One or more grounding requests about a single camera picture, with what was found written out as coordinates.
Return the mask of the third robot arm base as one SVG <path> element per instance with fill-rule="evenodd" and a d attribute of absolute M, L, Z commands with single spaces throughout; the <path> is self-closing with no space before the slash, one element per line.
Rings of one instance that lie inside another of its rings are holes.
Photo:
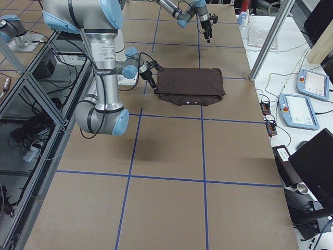
<path fill-rule="evenodd" d="M 14 52 L 32 52 L 43 35 L 30 34 L 19 17 L 14 14 L 1 16 L 1 40 Z"/>

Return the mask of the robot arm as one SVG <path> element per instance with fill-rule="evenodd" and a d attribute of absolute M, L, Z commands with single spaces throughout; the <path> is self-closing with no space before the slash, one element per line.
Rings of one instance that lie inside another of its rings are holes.
<path fill-rule="evenodd" d="M 156 3 L 170 13 L 182 28 L 186 27 L 194 16 L 197 16 L 203 29 L 202 34 L 205 40 L 210 43 L 210 39 L 213 38 L 212 26 L 217 23 L 219 17 L 216 14 L 208 13 L 206 1 L 185 2 L 188 5 L 186 10 L 182 10 L 171 1 L 156 1 Z"/>
<path fill-rule="evenodd" d="M 95 83 L 78 102 L 75 119 L 81 130 L 91 134 L 123 135 L 129 111 L 119 99 L 118 75 L 141 76 L 156 88 L 152 68 L 134 47 L 125 50 L 125 61 L 117 61 L 115 39 L 123 25 L 118 1 L 44 1 L 45 23 L 59 31 L 80 34 L 92 61 Z"/>

